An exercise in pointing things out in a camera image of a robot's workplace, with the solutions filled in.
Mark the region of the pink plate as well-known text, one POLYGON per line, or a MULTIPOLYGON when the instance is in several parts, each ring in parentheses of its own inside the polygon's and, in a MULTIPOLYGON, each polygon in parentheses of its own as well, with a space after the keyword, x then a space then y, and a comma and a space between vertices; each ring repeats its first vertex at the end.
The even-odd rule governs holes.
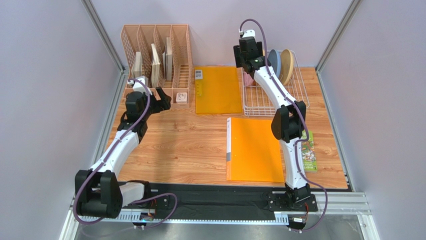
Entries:
POLYGON ((254 84, 254 79, 244 69, 242 70, 242 80, 245 87, 251 87, 254 84))

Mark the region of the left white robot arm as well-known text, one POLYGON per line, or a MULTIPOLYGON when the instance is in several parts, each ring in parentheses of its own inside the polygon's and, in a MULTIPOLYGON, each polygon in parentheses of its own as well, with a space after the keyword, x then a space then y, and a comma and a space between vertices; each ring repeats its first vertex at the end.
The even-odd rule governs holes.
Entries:
POLYGON ((172 98, 161 87, 156 87, 160 97, 152 93, 132 91, 125 97, 125 112, 121 115, 116 135, 102 157, 89 169, 75 175, 74 216, 116 218, 123 207, 142 204, 152 198, 148 181, 118 182, 119 173, 148 130, 147 120, 171 108, 172 98))

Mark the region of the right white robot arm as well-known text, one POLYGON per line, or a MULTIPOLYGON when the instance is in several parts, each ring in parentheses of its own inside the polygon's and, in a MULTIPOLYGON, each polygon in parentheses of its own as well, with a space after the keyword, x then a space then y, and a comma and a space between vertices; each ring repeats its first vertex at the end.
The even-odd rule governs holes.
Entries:
POLYGON ((233 47, 236 66, 255 80, 275 108, 271 132, 279 141, 285 161, 285 194, 281 197, 289 209, 305 207, 311 187, 303 168, 302 142, 306 129, 306 104, 296 101, 285 89, 262 54, 257 41, 241 42, 233 47))

